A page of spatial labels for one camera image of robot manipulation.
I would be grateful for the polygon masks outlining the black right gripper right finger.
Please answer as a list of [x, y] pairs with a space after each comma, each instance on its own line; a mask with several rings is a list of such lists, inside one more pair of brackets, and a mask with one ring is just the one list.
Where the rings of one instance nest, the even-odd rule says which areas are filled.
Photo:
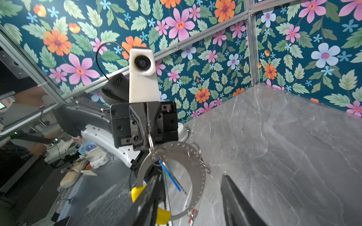
[[222, 176], [221, 194], [227, 226], [267, 226], [228, 175]]

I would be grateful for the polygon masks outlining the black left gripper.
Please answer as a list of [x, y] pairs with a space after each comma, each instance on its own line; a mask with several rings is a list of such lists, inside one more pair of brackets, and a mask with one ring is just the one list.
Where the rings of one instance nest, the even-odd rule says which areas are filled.
[[119, 103], [110, 107], [115, 147], [132, 146], [134, 151], [178, 140], [176, 103]]

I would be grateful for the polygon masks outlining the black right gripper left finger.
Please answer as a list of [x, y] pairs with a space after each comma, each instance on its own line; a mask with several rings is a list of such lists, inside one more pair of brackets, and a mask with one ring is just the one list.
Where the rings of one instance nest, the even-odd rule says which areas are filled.
[[141, 182], [140, 187], [132, 189], [133, 204], [118, 226], [154, 226], [156, 225], [159, 203], [160, 182], [158, 176], [153, 176], [147, 184]]

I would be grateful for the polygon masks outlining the yellow capped key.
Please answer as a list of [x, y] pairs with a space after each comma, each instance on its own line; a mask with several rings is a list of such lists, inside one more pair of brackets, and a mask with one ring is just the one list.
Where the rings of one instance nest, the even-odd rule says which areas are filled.
[[171, 212], [158, 207], [160, 183], [150, 183], [142, 187], [134, 187], [131, 190], [133, 206], [130, 216], [131, 226], [167, 226], [171, 218]]

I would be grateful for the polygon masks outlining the red capped key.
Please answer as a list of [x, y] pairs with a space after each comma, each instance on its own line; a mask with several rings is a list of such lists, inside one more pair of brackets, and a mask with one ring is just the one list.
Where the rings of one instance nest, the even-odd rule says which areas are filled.
[[188, 224], [190, 226], [193, 226], [193, 224], [195, 222], [195, 219], [196, 219], [196, 217], [198, 215], [198, 210], [196, 210], [196, 209], [192, 209], [191, 211], [187, 210], [187, 213], [188, 213], [188, 217], [189, 217]]

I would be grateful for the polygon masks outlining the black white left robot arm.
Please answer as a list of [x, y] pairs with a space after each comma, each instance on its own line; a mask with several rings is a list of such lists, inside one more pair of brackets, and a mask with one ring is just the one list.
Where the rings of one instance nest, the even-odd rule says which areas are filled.
[[61, 128], [91, 140], [137, 170], [152, 146], [177, 141], [176, 103], [129, 102], [129, 81], [119, 73], [102, 88], [104, 105], [79, 97], [54, 111]]

